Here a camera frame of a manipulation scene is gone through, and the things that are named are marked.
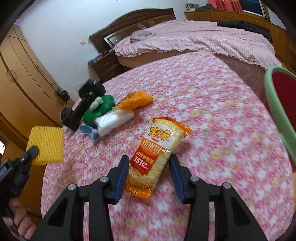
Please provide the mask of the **left human hand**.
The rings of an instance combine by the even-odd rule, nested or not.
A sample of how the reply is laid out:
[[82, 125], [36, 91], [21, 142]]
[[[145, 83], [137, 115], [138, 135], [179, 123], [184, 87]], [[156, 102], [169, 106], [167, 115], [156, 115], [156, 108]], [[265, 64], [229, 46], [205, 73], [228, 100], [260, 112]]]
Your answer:
[[3, 221], [14, 237], [30, 240], [37, 229], [36, 225], [27, 216], [26, 209], [22, 207], [17, 198], [11, 199], [10, 204], [15, 208], [14, 217], [4, 216], [2, 217]]

